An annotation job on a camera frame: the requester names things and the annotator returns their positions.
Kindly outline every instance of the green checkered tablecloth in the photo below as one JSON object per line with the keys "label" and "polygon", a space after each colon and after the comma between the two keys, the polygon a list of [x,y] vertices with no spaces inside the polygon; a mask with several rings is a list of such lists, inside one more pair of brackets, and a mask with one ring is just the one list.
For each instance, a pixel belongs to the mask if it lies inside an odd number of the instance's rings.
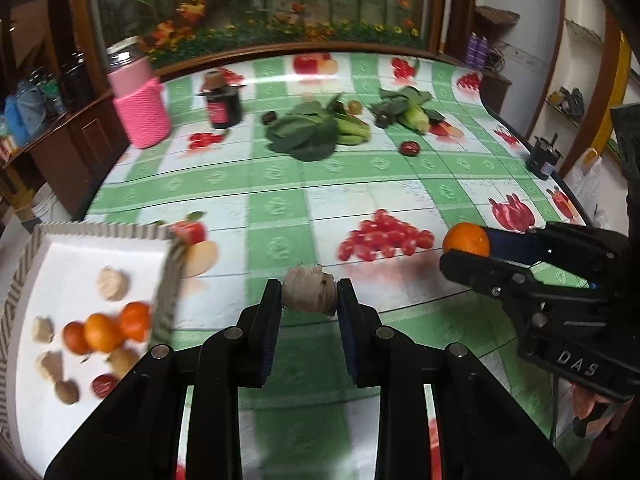
{"label": "green checkered tablecloth", "polygon": [[[392,57],[332,54],[337,73],[305,80],[292,56],[229,65],[244,76],[244,120],[225,141],[190,150],[189,137],[210,132],[203,81],[195,73],[169,81],[163,98],[172,116],[169,138],[148,150],[129,148],[95,197],[88,221],[179,221],[201,211],[207,238],[219,260],[184,280],[175,313],[175,349],[201,344],[236,322],[259,301],[268,278],[282,278],[296,264],[321,263],[336,279],[350,278],[361,303],[377,308],[385,324],[416,342],[443,348],[467,345],[510,391],[540,429],[551,424],[546,372],[516,357],[513,328],[500,304],[447,281],[438,270],[442,239],[460,221],[500,227],[490,199],[506,203],[517,194],[546,221],[581,222],[557,201],[553,181],[535,179],[524,166],[527,150],[492,118],[479,93],[458,84],[466,70],[421,59],[415,78],[394,78]],[[306,92],[327,102],[344,92],[364,105],[379,100],[378,88],[411,84],[433,94],[427,106],[459,129],[457,139],[419,137],[395,125],[373,126],[359,146],[339,146],[327,160],[302,163],[267,149],[260,116],[285,113]],[[398,153],[416,140],[415,158]],[[336,249],[361,219],[386,208],[403,221],[434,233],[432,250],[374,262],[341,262]],[[537,279],[562,285],[584,282],[546,264]],[[558,444],[577,453],[570,426],[568,385],[562,387]],[[434,417],[428,393],[428,410]],[[379,392],[356,389],[347,375],[335,320],[285,311],[273,371],[262,390],[240,392],[242,462],[251,479],[371,479],[378,431]],[[184,462],[190,396],[179,452]]]}

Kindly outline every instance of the purple bottle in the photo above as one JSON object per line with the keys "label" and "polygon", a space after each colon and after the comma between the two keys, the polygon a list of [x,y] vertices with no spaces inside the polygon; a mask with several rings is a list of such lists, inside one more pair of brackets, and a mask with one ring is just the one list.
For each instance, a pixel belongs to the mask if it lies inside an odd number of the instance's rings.
{"label": "purple bottle", "polygon": [[476,70],[482,70],[484,68],[484,64],[486,62],[486,57],[489,54],[489,43],[486,38],[483,36],[482,40],[480,40],[478,44],[478,53],[476,54],[476,63],[474,67]]}
{"label": "purple bottle", "polygon": [[480,45],[480,40],[474,32],[469,36],[469,42],[466,44],[466,58],[465,65],[469,67],[474,67],[476,65],[476,56],[478,55],[478,46]]}

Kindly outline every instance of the pink knitted jar cover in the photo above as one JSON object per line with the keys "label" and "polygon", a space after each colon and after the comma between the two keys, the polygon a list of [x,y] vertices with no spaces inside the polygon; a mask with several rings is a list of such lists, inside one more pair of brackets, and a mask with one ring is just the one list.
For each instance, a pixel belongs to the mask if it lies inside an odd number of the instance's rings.
{"label": "pink knitted jar cover", "polygon": [[126,97],[114,98],[120,122],[136,148],[149,148],[165,139],[171,131],[171,120],[164,109],[157,77],[150,79]]}

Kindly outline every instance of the glass display case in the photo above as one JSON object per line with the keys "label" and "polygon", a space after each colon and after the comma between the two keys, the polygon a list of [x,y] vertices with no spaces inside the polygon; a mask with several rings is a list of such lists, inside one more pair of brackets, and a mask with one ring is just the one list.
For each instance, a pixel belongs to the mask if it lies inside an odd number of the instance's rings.
{"label": "glass display case", "polygon": [[158,68],[271,43],[356,41],[425,48],[430,0],[92,0],[105,48],[129,36]]}

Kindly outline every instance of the white tray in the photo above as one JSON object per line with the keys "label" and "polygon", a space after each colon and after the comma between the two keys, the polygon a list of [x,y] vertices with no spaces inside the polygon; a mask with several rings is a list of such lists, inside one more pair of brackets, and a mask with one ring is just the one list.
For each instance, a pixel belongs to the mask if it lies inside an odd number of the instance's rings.
{"label": "white tray", "polygon": [[[91,382],[110,371],[105,354],[96,352],[84,361],[64,349],[62,328],[94,312],[117,314],[129,301],[148,301],[150,341],[127,341],[126,346],[142,356],[149,346],[169,342],[183,252],[180,240],[165,226],[64,222],[36,227],[0,319],[0,431],[34,472],[44,475],[98,406]],[[129,290],[120,301],[103,299],[95,288],[96,276],[106,266],[129,277]],[[52,343],[33,341],[36,316],[52,320]],[[46,351],[62,351],[64,379],[75,380],[80,390],[76,404],[60,402],[53,385],[36,371],[36,358]]]}

